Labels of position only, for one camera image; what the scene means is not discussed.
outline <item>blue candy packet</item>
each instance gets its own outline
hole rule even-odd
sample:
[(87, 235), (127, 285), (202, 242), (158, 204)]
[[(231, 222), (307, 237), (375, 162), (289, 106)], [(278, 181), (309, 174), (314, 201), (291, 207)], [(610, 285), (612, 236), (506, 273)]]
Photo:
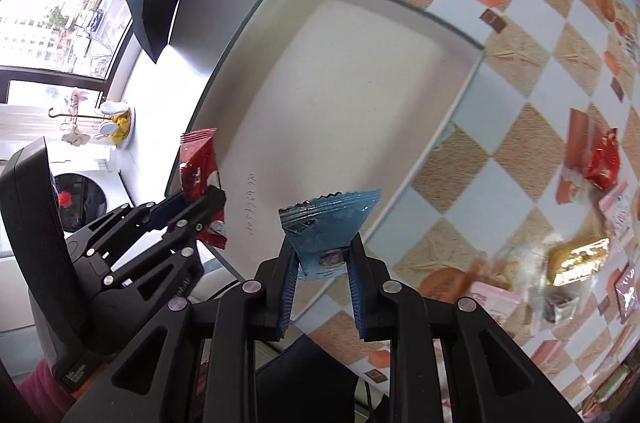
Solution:
[(336, 193), (280, 210), (287, 241), (298, 254), (302, 280), (346, 273), (346, 251), (382, 190)]

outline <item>red wrapper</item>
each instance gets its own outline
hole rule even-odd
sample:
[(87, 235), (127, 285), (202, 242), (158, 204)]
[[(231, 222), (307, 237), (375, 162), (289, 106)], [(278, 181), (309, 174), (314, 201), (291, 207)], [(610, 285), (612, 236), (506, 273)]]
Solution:
[(624, 324), (629, 315), (638, 308), (638, 292), (636, 291), (636, 269), (628, 264), (616, 282), (616, 295), (620, 309), (620, 321)]
[[(201, 129), (185, 132), (180, 137), (180, 183), (187, 197), (194, 201), (210, 186), (220, 188), (218, 163), (213, 149), (216, 129)], [(197, 236), (199, 241), (218, 248), (226, 245), (224, 212), (217, 213)]]
[(609, 129), (596, 144), (584, 177), (596, 187), (607, 189), (616, 183), (619, 170), (618, 129)]

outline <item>checkered tablecloth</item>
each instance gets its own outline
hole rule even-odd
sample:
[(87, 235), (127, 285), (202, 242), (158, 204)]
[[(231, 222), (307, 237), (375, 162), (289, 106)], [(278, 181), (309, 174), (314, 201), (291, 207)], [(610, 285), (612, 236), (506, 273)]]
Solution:
[[(550, 234), (569, 240), (593, 228), (590, 204), (556, 202), (571, 108), (618, 128), (621, 176), (635, 193), (640, 0), (405, 1), (485, 45), (486, 57), (412, 186), (367, 241), (396, 278), (416, 287), (442, 266), (466, 271), (478, 255)], [(623, 269), (627, 259), (622, 252), (601, 275)], [(317, 288), (299, 287), (296, 303)], [(389, 370), (380, 353), (371, 354), (385, 346), (360, 341), (352, 317), (342, 277), (296, 324), (388, 390)], [(617, 300), (600, 280), (570, 322), (531, 335), (523, 303), (505, 329), (578, 408), (638, 341), (639, 324), (637, 312), (620, 323)]]

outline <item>gold candy packet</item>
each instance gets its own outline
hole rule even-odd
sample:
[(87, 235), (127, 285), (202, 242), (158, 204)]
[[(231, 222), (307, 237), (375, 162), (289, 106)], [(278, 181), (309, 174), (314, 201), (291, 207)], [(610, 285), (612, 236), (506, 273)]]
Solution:
[(549, 254), (546, 279), (551, 286), (564, 286), (599, 272), (609, 254), (609, 238), (562, 243)]

